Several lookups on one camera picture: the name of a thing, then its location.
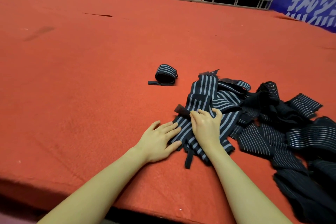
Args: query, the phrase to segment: dark stain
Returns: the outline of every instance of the dark stain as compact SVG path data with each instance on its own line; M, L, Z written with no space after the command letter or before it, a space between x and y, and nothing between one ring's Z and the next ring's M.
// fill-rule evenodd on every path
M293 19L291 17L284 16L284 15L276 15L276 16L274 16L274 18L289 20L289 21L299 21L299 20Z
M40 28L39 30L35 31L32 35L26 37L25 39L23 39L23 41L31 41L35 38L38 38L40 35L43 35L49 31L54 30L55 28L52 26L44 26L42 28Z
M112 17L111 15L107 15L107 14L91 14L91 15L98 15L98 16L105 16L105 17Z
M322 49L326 49L326 50L336 50L336 48L331 48L331 47L321 47Z

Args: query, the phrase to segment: finger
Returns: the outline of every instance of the finger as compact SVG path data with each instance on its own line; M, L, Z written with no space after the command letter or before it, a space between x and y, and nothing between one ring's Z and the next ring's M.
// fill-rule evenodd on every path
M208 117L208 118L212 118L211 115L207 112L207 111L203 111L201 109L198 109L198 112L203 114L204 116Z
M200 122L202 122L202 116L204 116L203 114L200 114L198 112L195 111L191 111L190 114L192 115L192 117L195 119L196 123L199 124Z
M216 113L215 120L218 121L218 122L221 122L222 116L223 116L222 112L219 109L216 109L216 108L212 108L212 110Z
M165 128L162 129L163 133L168 133L169 131L172 131L173 129L177 128L179 124L177 122L175 122L174 124L171 124L170 126L167 126Z
M180 131L181 131L181 127L178 127L178 128L175 128L172 131L169 131L168 133L166 133L166 140L169 141L174 136L176 136L178 133L180 133Z
M170 126L171 124L173 124L172 121L167 122L167 123L165 123L165 124L162 124L161 126L159 126L159 127L157 128L157 130L161 130L161 129L163 129L163 128L166 128L166 127Z
M173 142L170 146L165 149L166 157L168 157L173 151L176 151L177 148L182 144L181 141Z
M159 121L159 120L157 120L156 122L153 122L153 123L149 126L149 128L148 128L147 130L148 130L148 131L149 131L149 130L154 130L158 124L160 124L160 121Z
M196 121L195 121L195 119L194 119L194 116L192 115L192 114L190 114L190 117L191 117L191 127L193 128L193 129L196 129Z

